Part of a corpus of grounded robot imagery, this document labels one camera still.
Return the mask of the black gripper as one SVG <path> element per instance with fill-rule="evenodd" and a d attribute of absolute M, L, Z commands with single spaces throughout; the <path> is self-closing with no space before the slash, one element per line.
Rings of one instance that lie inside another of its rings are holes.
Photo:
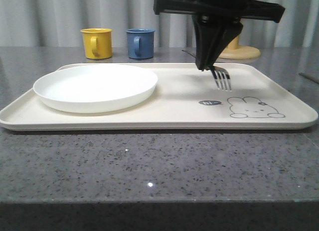
<path fill-rule="evenodd" d="M 154 0 L 154 13 L 193 14 L 198 69 L 213 65 L 243 28 L 241 22 L 222 23 L 218 18 L 247 18 L 280 22 L 285 8 L 258 0 Z"/>

